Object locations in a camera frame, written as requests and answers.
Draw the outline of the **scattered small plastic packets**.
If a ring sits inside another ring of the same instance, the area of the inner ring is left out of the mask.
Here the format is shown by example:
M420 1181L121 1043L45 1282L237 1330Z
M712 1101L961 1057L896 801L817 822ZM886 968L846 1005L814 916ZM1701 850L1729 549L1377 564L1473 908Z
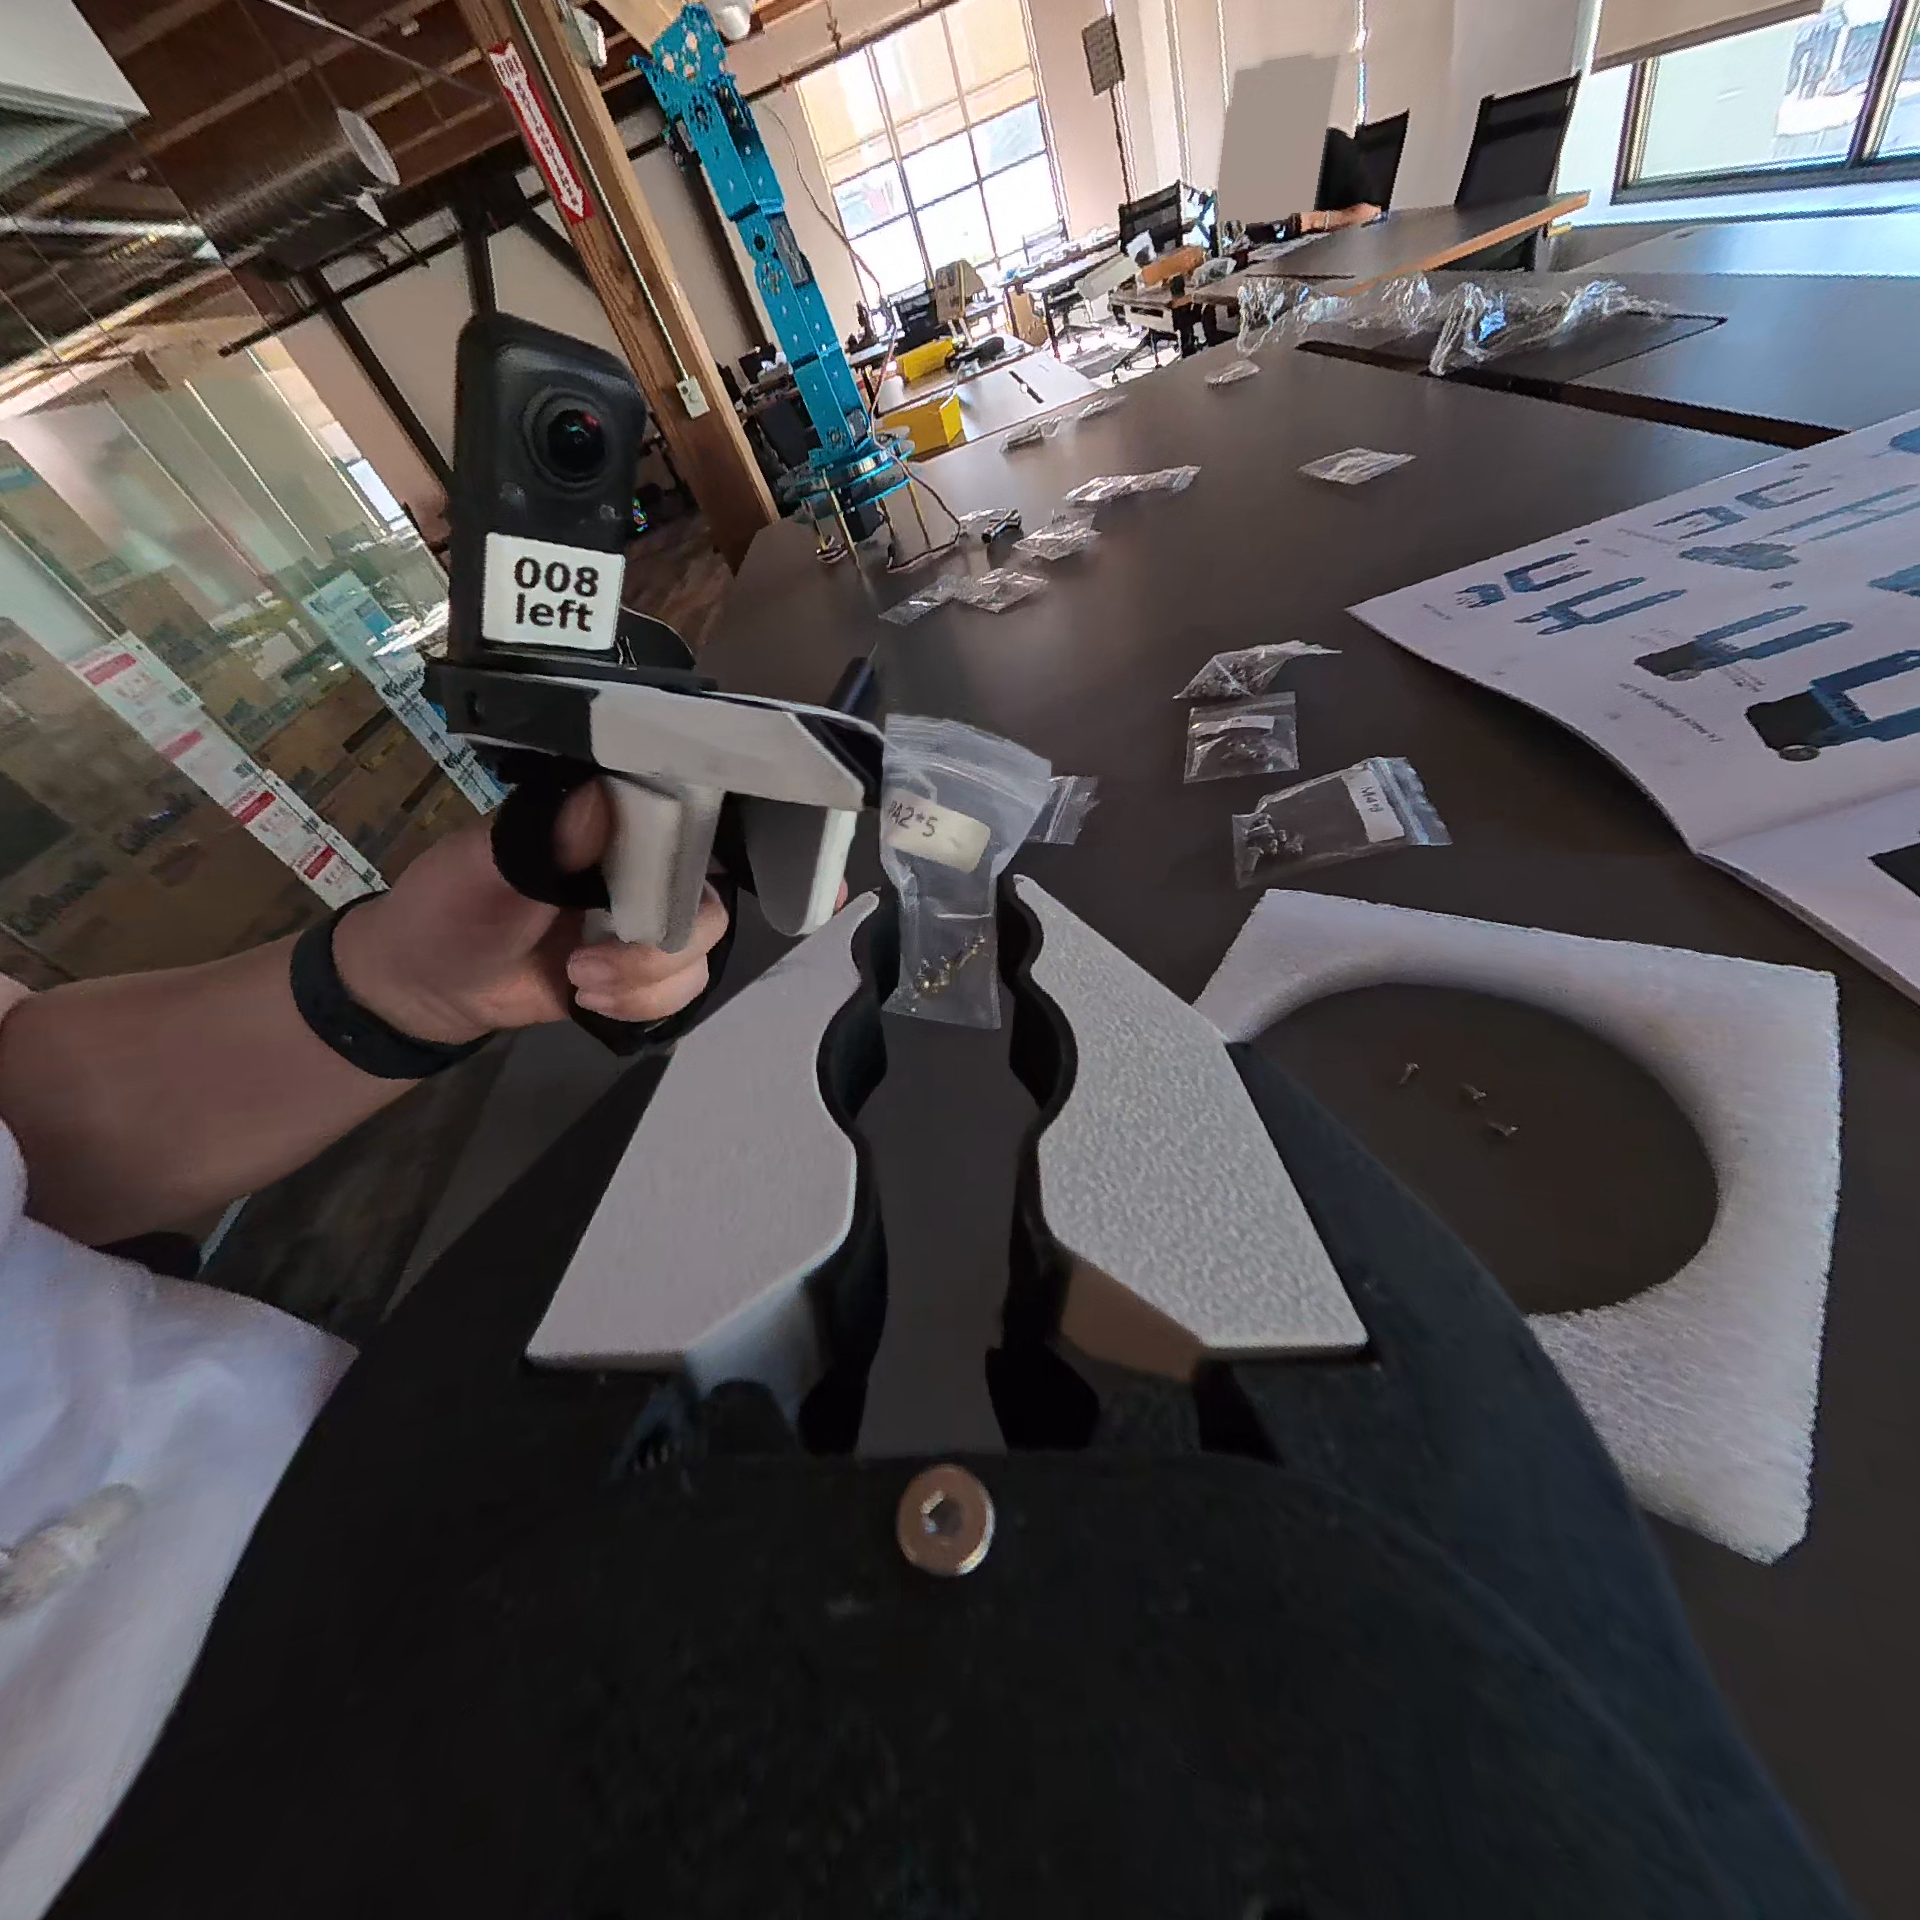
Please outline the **scattered small plastic packets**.
M1260 373L1261 369L1255 357L1229 357L1229 364L1207 373L1205 385L1209 394L1225 392ZM1014 441L1022 441L1022 446L1029 441L1040 443L1056 427L1084 424L1095 414L1110 411L1120 397L1120 394L1110 392L1064 414L1045 416L1022 427L1018 435L1009 435L998 451L1014 451ZM1354 446L1305 461L1301 475L1337 486L1360 486L1412 459L1415 456L1410 451ZM968 517L961 517L958 523L958 550L961 557L953 563L941 560L937 566L933 556L925 563L914 563L914 569L924 569L924 578L916 574L910 589L882 606L878 618L902 626L941 606L968 606L990 612L1007 611L1047 585L1045 566L1077 556L1084 557L1097 547L1098 507L1126 498L1173 498L1185 492L1199 472L1199 464L1168 464L1151 472L1097 473L1064 492L1049 517L1025 529L1018 539L991 549L968 536Z

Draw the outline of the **black office chair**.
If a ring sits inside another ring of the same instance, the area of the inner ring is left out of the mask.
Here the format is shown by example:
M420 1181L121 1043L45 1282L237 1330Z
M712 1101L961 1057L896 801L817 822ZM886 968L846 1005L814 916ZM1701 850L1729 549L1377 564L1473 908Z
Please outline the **black office chair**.
M1328 128L1312 211L1328 218L1385 216L1393 198L1406 138L1408 113L1362 124L1353 133Z
M1578 77L1479 101L1454 205L1477 211L1552 192L1567 141Z

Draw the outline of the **black wristband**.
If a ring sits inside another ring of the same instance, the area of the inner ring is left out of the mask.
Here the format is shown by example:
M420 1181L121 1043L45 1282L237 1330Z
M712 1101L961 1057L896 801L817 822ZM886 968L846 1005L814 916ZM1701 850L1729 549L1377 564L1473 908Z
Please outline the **black wristband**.
M353 908L340 906L324 923L298 932L290 950L290 995L306 1032L349 1067L378 1081L418 1084L463 1066L485 1043L423 1040L366 1008L345 986L336 936Z

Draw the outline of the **person's white shirt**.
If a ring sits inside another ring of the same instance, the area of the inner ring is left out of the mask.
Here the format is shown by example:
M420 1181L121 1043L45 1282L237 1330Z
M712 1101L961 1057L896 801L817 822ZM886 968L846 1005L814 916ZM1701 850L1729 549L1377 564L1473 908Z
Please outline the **person's white shirt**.
M140 1514L2 1622L2 1913L45 1915L194 1670L252 1533L353 1346L22 1209L4 1126L4 1548L124 1481Z

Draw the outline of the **wooden support post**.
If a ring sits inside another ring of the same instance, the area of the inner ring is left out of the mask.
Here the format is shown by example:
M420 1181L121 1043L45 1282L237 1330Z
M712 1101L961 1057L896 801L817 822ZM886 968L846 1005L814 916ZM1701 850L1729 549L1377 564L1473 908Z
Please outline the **wooden support post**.
M536 76L546 110L596 208L586 225L568 227L559 218L566 243L656 411L717 553L737 572L757 536L774 523L776 504L642 198L601 88L568 44L564 11L546 3L462 3L460 11L489 72L489 46L514 42ZM703 418L684 414L677 381L686 376L703 385L711 403Z

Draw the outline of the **dark table with wood edge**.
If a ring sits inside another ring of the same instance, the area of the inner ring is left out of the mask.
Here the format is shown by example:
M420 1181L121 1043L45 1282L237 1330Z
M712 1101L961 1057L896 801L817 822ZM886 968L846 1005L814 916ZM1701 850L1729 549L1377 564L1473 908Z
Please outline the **dark table with wood edge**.
M1583 211L1583 189L1484 208L1392 211L1383 219L1302 240L1273 260L1253 260L1236 281L1305 281L1358 293L1415 273L1439 273L1485 251L1509 249Z

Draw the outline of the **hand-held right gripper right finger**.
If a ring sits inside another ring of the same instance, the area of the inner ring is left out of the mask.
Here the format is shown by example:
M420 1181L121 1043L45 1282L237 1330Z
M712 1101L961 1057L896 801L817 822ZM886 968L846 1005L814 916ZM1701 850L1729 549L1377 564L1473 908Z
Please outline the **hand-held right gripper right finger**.
M1368 1336L1215 1026L1025 875L998 889L1009 1067L1034 1104L988 1384L1095 1422L1101 1376L1349 1361Z

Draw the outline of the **printed instruction manual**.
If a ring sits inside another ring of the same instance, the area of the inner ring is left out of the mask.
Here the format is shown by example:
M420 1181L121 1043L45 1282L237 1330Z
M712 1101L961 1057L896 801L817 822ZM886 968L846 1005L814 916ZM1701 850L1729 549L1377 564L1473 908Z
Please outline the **printed instruction manual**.
M1917 414L1351 612L1582 737L1696 858L1917 997Z

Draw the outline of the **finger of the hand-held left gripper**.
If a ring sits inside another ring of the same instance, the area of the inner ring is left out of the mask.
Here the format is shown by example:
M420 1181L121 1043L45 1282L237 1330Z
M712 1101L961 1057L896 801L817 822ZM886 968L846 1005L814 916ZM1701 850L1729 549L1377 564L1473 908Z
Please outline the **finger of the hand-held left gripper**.
M874 809L882 737L817 705L637 680L592 685L592 762L615 779L817 809Z
M781 937L808 937L841 901L860 806L743 806L759 913Z

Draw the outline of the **pale roller blind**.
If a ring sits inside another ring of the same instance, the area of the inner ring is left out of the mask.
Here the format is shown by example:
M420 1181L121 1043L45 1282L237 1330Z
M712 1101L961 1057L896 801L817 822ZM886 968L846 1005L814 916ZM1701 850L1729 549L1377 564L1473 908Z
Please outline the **pale roller blind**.
M1813 3L1600 3L1588 72L1684 52L1719 40L1814 17Z

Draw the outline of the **small zip bag of screws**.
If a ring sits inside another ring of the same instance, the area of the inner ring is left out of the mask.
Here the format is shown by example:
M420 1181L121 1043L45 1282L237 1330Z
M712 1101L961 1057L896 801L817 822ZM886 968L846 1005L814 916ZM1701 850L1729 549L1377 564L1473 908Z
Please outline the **small zip bag of screws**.
M998 1028L998 881L1049 781L1049 762L1014 741L950 717L886 717L878 843L898 932L886 1012Z

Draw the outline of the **large paned window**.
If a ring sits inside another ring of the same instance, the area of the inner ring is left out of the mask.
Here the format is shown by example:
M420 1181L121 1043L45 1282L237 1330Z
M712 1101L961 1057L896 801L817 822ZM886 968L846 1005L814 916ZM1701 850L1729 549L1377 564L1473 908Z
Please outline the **large paned window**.
M961 3L800 83L832 208L879 298L953 260L997 289L1066 237L1022 3Z

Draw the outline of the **person's left forearm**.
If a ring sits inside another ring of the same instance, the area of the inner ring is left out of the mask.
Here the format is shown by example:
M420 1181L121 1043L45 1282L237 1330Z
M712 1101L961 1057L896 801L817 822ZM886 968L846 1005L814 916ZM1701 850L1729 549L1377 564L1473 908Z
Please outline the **person's left forearm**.
M301 1020L293 942L13 1000L2 1120L22 1211L86 1246L180 1229L390 1104Z

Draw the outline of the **white foam frame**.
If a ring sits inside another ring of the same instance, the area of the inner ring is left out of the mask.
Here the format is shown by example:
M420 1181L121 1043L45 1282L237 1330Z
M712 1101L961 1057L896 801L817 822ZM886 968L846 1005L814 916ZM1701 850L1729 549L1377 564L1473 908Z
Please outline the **white foam frame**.
M1225 1040L1383 986L1524 1003L1661 1084L1712 1163L1698 1252L1625 1302L1528 1326L1629 1496L1773 1566L1808 1533L1839 1197L1839 1016L1825 972L1392 904L1266 891L1193 1000Z

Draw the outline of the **wide window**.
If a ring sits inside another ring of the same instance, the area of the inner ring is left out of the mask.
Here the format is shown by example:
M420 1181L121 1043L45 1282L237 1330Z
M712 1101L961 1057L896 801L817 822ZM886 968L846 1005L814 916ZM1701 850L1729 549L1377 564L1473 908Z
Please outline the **wide window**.
M1625 201L1914 178L1914 3L1829 3L1626 73Z

